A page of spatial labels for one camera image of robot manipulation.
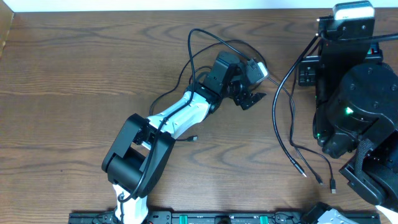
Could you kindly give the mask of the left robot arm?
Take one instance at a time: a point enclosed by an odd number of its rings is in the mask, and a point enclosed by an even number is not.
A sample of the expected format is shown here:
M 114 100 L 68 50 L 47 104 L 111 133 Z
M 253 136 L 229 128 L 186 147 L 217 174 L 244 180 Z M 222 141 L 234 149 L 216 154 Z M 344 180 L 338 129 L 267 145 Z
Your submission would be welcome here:
M 189 84 L 172 106 L 146 118 L 128 117 L 101 165 L 117 196 L 114 222 L 142 223 L 148 214 L 147 196 L 178 137 L 214 113 L 225 98 L 243 110 L 255 105 L 264 94 L 253 94 L 251 88 L 268 76 L 265 63 L 220 52 L 211 70 Z

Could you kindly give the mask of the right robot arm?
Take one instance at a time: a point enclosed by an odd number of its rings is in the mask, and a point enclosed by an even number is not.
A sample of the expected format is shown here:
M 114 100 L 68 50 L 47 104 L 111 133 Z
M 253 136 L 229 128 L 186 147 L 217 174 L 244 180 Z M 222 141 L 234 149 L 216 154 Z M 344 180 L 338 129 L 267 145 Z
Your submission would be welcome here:
M 397 75 L 383 61 L 373 17 L 318 20 L 316 55 L 298 66 L 298 84 L 314 86 L 313 136 L 325 154 L 352 158 L 348 185 L 383 213 L 397 213 Z

